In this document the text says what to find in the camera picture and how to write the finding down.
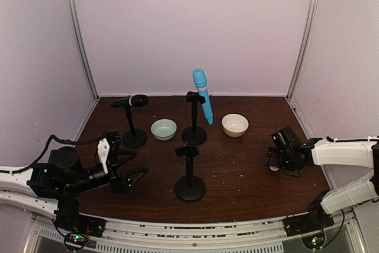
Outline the tall black microphone stand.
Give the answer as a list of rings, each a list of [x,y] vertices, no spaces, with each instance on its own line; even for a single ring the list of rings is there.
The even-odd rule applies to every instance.
[[[192,143],[194,145],[201,145],[207,139],[207,133],[204,128],[197,125],[198,118],[198,103],[202,104],[205,99],[199,95],[197,92],[188,91],[185,99],[188,103],[191,103],[191,120],[192,125],[186,127],[182,133],[181,137],[184,142]]]

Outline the thin black stand with clip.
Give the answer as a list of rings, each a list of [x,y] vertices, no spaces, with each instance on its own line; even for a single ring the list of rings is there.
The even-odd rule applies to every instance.
[[[177,157],[185,157],[185,176],[175,183],[175,194],[186,203],[195,203],[204,197],[206,191],[205,182],[194,175],[194,158],[200,152],[196,145],[185,142],[183,146],[175,149],[175,154]]]

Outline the blue toy microphone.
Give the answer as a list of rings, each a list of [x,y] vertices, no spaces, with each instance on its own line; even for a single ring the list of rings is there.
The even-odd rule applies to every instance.
[[[208,93],[207,78],[205,72],[203,69],[195,69],[192,72],[192,77],[199,95],[205,99],[205,102],[202,103],[204,117],[208,121],[208,124],[212,125],[214,121],[214,116],[210,96]]]

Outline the short black microphone stand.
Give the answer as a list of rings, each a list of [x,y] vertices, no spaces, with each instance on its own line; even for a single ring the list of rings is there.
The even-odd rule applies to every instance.
[[[125,109],[129,130],[122,135],[122,143],[127,148],[139,148],[147,142],[147,133],[140,128],[135,128],[131,108]]]

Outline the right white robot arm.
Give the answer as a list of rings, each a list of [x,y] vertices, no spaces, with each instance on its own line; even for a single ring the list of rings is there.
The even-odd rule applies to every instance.
[[[312,137],[302,142],[290,126],[271,135],[275,146],[265,160],[271,170],[300,172],[307,166],[347,165],[371,170],[349,184],[319,195],[309,205],[309,213],[332,214],[367,201],[378,201],[378,137],[337,139]]]

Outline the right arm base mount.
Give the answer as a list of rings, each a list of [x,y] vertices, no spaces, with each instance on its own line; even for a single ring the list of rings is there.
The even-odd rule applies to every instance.
[[[301,241],[307,249],[317,250],[326,245],[325,229],[335,224],[331,214],[321,206],[325,194],[321,193],[310,203],[307,213],[289,214],[283,220],[287,236],[303,235]]]

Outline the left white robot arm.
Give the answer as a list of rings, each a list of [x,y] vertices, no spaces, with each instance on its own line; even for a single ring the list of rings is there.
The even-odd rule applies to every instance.
[[[1,173],[1,204],[78,224],[87,218],[79,212],[78,195],[104,186],[115,194],[126,193],[149,171],[143,167],[118,172],[136,153],[104,142],[96,157],[98,162],[85,168],[76,149],[67,146],[51,151],[45,163],[8,167]]]

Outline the black handheld microphone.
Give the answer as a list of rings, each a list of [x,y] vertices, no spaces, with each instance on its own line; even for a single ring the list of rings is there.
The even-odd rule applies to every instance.
[[[131,107],[144,107],[148,105],[149,97],[147,95],[137,94],[131,97],[115,100],[111,103],[112,108],[127,109]]]

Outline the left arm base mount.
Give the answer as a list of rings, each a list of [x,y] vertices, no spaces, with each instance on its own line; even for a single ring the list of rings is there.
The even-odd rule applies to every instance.
[[[77,252],[84,249],[91,236],[102,237],[106,220],[79,213],[79,203],[75,198],[58,200],[52,224],[63,237],[66,249]]]

